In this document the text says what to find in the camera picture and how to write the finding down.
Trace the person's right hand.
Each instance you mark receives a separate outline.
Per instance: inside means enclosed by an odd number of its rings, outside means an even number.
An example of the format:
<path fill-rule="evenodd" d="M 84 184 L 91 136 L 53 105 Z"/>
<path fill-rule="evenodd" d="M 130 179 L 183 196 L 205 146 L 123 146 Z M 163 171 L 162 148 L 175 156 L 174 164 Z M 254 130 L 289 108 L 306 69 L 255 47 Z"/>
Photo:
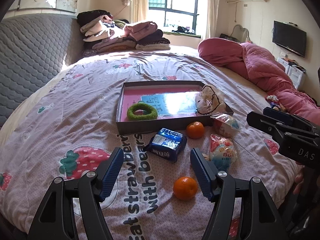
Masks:
<path fill-rule="evenodd" d="M 303 166 L 302 164 L 300 163 L 297 163 L 299 166 L 301 166 L 301 169 L 300 171 L 297 173 L 296 177 L 295 177 L 295 184 L 296 184 L 296 187 L 293 191 L 293 194 L 299 194 L 300 193 L 300 190 L 303 186 L 303 183 L 304 183 L 304 172 L 305 172 L 305 166 Z"/>

